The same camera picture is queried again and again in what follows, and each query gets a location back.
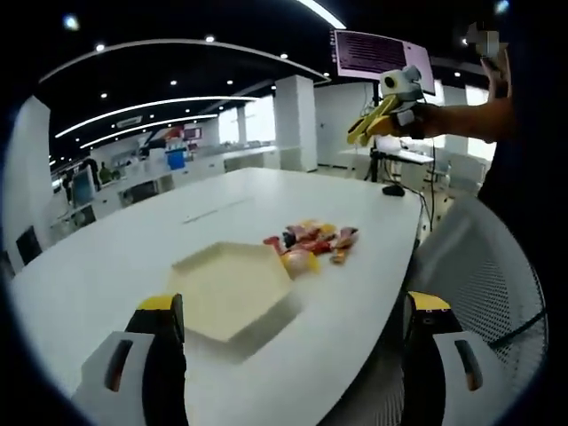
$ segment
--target computer mouse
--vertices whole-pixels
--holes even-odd
[[[390,185],[383,188],[383,193],[392,197],[404,197],[405,189],[400,185]]]

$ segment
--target person's arm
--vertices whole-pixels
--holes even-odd
[[[511,138],[515,131],[511,98],[478,106],[442,106],[432,110],[432,119],[439,134],[493,141]]]

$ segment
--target wrapped candy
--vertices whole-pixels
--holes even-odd
[[[276,253],[278,253],[280,256],[284,252],[284,250],[282,250],[282,246],[280,245],[280,238],[276,235],[264,239],[263,244],[266,244],[267,246],[273,246],[276,250]]]
[[[294,244],[296,244],[296,235],[288,231],[282,233],[282,239],[284,240],[284,246],[286,247],[286,249],[289,249]]]
[[[319,228],[319,241],[331,241],[335,238],[335,225],[322,224]]]
[[[335,242],[336,249],[349,249],[359,238],[359,229],[345,227],[339,231],[339,238]]]
[[[306,250],[291,250],[287,253],[284,253],[280,257],[282,264],[288,271],[288,275],[294,279],[298,275],[303,272],[312,271],[312,272],[319,272],[320,271],[320,263],[316,256]]]
[[[312,252],[315,256],[322,253],[330,253],[333,250],[330,241],[302,241],[298,242],[292,249],[303,249]]]
[[[305,241],[315,239],[320,230],[311,225],[290,225],[286,227],[286,231],[293,234],[296,241]]]
[[[336,248],[334,250],[334,254],[331,255],[331,263],[332,264],[344,264],[345,263],[345,259],[347,258],[347,252],[349,250],[347,250],[346,248]]]

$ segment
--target robotic arm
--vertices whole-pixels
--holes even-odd
[[[420,78],[420,71],[414,65],[382,73],[383,102],[351,126],[347,143],[367,146],[371,137],[396,134],[403,127],[412,138],[424,138],[413,111],[418,100],[424,97],[418,83]]]

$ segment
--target screen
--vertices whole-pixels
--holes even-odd
[[[428,51],[416,44],[382,35],[337,30],[337,75],[379,80],[380,74],[414,65],[422,75],[422,90],[435,95],[434,74]]]

